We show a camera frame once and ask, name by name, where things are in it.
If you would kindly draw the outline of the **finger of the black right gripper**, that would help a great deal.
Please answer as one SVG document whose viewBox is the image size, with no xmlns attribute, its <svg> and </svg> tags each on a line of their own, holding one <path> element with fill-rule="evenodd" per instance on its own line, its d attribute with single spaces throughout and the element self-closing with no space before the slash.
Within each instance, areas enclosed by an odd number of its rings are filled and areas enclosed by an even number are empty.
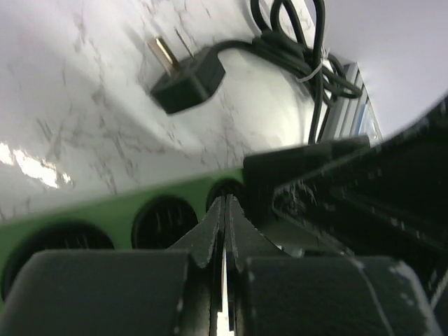
<svg viewBox="0 0 448 336">
<path fill-rule="evenodd" d="M 424 280 L 447 272 L 447 100 L 376 146 L 276 189 L 273 208 L 360 255 L 404 260 Z"/>
</svg>

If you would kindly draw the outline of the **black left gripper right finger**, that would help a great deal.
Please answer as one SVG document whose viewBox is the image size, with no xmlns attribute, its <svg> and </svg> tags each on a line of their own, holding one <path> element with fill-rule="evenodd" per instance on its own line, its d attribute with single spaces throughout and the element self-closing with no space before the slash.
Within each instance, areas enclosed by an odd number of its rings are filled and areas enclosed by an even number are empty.
<svg viewBox="0 0 448 336">
<path fill-rule="evenodd" d="M 441 335 L 417 275 L 392 258 L 294 258 L 225 200 L 230 329 L 236 335 Z"/>
</svg>

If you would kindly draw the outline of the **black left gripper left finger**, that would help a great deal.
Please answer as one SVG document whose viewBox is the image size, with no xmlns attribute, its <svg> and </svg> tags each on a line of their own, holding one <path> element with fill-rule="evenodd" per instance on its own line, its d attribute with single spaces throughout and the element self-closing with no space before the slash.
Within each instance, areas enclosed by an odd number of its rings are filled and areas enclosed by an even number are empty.
<svg viewBox="0 0 448 336">
<path fill-rule="evenodd" d="M 221 307 L 223 212 L 165 250 L 47 250 L 22 267 L 2 335 L 215 335 Z"/>
</svg>

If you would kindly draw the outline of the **green power strip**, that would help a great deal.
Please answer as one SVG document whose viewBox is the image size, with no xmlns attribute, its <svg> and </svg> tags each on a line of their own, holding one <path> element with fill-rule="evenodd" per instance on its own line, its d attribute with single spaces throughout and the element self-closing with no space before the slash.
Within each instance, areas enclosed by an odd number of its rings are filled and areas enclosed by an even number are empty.
<svg viewBox="0 0 448 336">
<path fill-rule="evenodd" d="M 242 169 L 214 171 L 33 213 L 1 224 L 1 299 L 22 266 L 45 249 L 165 249 L 198 224 L 219 195 L 246 204 Z"/>
</svg>

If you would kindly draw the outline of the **black plug adapter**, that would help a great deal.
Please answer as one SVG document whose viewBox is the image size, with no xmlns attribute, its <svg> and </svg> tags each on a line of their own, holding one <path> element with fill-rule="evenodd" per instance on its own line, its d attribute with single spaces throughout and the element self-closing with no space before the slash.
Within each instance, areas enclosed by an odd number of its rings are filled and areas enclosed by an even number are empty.
<svg viewBox="0 0 448 336">
<path fill-rule="evenodd" d="M 166 114 L 191 109 L 214 96 L 225 76 L 214 48 L 206 46 L 178 60 L 161 36 L 152 38 L 147 45 L 164 68 L 149 95 Z"/>
</svg>

